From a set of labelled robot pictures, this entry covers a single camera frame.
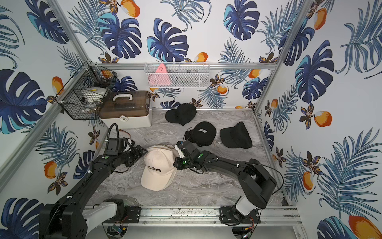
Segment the beige cap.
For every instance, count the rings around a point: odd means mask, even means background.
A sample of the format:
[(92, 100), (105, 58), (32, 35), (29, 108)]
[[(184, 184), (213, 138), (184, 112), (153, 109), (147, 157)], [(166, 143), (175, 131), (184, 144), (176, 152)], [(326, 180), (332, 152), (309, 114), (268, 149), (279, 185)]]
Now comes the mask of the beige cap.
[(177, 169), (174, 166), (178, 152), (173, 146), (156, 145), (149, 147), (143, 160), (145, 168), (141, 185), (151, 191), (166, 189), (173, 182)]

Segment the black cap with label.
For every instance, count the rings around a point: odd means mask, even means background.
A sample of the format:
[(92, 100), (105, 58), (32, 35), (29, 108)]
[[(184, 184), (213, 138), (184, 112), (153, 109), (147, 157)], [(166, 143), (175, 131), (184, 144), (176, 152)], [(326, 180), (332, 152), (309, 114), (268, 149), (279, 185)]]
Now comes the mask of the black cap with label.
[(194, 128), (188, 130), (185, 139), (191, 143), (197, 144), (199, 147), (209, 146), (213, 143), (217, 134), (214, 125), (203, 121), (198, 123)]

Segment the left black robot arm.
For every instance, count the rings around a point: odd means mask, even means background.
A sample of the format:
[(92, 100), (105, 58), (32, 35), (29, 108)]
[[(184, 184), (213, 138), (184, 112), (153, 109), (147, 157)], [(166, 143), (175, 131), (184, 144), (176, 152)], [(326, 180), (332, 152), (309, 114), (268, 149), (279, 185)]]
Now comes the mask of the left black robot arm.
[(107, 220), (124, 221), (122, 200), (109, 200), (89, 211), (84, 209), (98, 187), (117, 167), (130, 167), (147, 152), (131, 139), (108, 137), (104, 153), (89, 162), (87, 173), (76, 186), (55, 204), (47, 204), (40, 211), (39, 238), (84, 239), (88, 232)]

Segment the white box brown lid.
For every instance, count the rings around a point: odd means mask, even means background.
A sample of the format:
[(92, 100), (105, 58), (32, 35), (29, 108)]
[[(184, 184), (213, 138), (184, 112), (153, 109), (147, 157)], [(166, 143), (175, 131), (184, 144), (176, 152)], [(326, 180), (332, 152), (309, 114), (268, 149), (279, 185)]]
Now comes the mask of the white box brown lid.
[(152, 122), (151, 98), (147, 91), (113, 92), (103, 100), (98, 117), (108, 126), (119, 128), (150, 127)]

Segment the white bowl in basket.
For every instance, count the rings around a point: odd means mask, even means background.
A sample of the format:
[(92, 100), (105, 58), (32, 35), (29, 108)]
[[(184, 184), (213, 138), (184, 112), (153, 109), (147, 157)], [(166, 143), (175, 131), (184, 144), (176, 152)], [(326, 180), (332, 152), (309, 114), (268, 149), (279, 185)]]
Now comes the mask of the white bowl in basket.
[(81, 90), (82, 101), (88, 104), (100, 103), (106, 94), (105, 88), (93, 87)]

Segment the pink triangle card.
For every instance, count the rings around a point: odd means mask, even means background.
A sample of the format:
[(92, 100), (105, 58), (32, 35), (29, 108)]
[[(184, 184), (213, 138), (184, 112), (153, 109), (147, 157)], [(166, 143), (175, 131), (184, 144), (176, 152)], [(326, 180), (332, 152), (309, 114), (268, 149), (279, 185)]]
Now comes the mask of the pink triangle card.
[(163, 87), (171, 85), (170, 76), (164, 63), (160, 63), (155, 73), (150, 74), (148, 79), (149, 86)]

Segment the clear wall shelf tray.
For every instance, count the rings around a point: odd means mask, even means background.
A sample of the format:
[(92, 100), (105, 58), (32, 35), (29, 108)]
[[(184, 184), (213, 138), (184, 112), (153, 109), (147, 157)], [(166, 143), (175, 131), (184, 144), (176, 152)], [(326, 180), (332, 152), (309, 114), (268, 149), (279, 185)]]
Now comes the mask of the clear wall shelf tray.
[[(144, 72), (147, 78), (155, 73), (162, 62), (147, 62)], [(151, 88), (198, 88), (210, 84), (210, 64), (208, 62), (163, 62), (170, 76), (171, 85)]]

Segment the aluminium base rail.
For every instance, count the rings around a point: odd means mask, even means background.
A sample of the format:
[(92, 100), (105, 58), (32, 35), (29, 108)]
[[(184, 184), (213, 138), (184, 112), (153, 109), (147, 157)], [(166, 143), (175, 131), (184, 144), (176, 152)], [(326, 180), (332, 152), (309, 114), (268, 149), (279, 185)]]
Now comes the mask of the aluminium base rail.
[(139, 206), (138, 223), (117, 224), (108, 223), (112, 216), (110, 204), (101, 206), (86, 206), (82, 215), (89, 230), (104, 224), (106, 226), (201, 226), (220, 227), (237, 226), (302, 226), (302, 220), (295, 207), (268, 206), (256, 209), (248, 216), (235, 216), (229, 206)]

